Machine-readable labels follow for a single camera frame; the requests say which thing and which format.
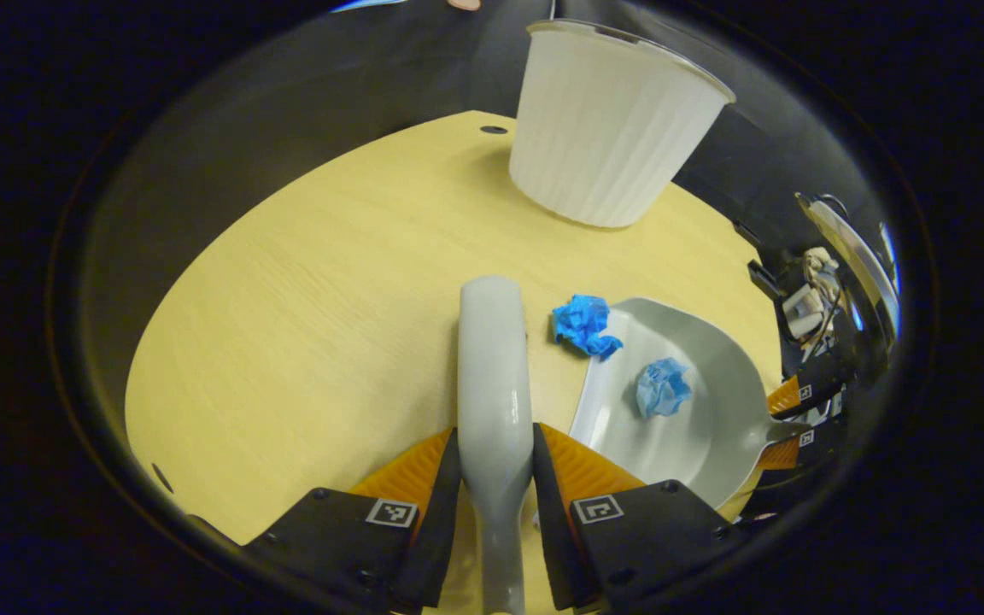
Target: wood grain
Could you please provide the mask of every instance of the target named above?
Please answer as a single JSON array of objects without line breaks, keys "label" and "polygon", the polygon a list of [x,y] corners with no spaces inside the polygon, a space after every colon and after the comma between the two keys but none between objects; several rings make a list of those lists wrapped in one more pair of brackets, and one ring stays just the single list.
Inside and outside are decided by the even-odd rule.
[{"label": "wood grain", "polygon": [[[349,489],[452,425],[458,292],[487,273],[522,287],[535,421],[567,432],[577,407],[587,361],[549,335],[550,311],[573,293],[699,315],[745,348],[763,393],[780,384],[773,307],[747,275],[757,254],[721,214],[671,184],[628,229],[555,217],[508,178],[514,127],[468,112],[364,145],[196,257],[149,322],[126,388],[132,451],[164,490],[161,468],[185,513],[245,544],[313,487]],[[445,612],[479,600],[460,501]],[[532,490],[526,506],[530,518]],[[551,612],[528,523],[524,556],[532,612]]]}]

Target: blue tissue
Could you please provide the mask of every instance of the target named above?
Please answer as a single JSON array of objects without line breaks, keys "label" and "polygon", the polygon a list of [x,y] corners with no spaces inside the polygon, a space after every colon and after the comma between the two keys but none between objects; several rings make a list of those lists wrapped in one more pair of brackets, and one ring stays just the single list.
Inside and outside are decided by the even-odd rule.
[{"label": "blue tissue", "polygon": [[606,316],[609,315],[609,305],[602,297],[574,295],[569,304],[553,311],[553,322],[557,327],[553,339],[559,343],[561,338],[565,338],[591,357],[597,355],[606,359],[622,346],[621,340],[613,335],[598,335],[605,330]]},{"label": "blue tissue", "polygon": [[678,412],[678,406],[694,394],[690,385],[682,380],[686,366],[671,358],[659,359],[636,379],[636,409],[640,416],[669,417]]}]

